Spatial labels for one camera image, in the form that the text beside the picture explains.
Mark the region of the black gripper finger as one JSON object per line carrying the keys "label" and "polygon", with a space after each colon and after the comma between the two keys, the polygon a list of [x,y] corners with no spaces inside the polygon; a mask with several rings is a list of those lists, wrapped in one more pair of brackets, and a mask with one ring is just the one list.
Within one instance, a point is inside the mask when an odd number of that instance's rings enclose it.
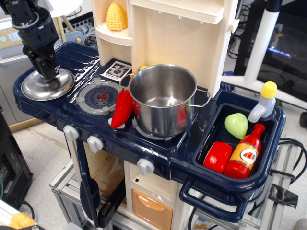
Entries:
{"label": "black gripper finger", "polygon": [[57,62],[47,63],[47,83],[52,82],[59,74],[60,65]]}
{"label": "black gripper finger", "polygon": [[52,68],[49,66],[40,66],[39,71],[43,76],[45,83],[50,83],[52,81]]}

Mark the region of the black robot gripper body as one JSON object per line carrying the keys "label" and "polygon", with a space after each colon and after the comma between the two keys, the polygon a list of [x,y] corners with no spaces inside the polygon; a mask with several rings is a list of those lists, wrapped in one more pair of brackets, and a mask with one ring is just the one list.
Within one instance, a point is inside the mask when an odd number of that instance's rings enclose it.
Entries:
{"label": "black robot gripper body", "polygon": [[12,6],[12,25],[19,30],[19,36],[25,46],[24,53],[32,63],[41,65],[57,62],[54,44],[58,33],[50,12],[43,7]]}

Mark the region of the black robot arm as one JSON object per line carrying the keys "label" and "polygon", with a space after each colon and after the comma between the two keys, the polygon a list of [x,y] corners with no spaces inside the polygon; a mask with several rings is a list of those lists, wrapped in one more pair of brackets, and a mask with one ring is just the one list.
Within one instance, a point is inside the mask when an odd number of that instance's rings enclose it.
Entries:
{"label": "black robot arm", "polygon": [[49,10],[38,6],[35,0],[2,0],[0,6],[12,19],[23,43],[23,53],[41,74],[45,82],[53,81],[60,66],[54,51],[58,32]]}

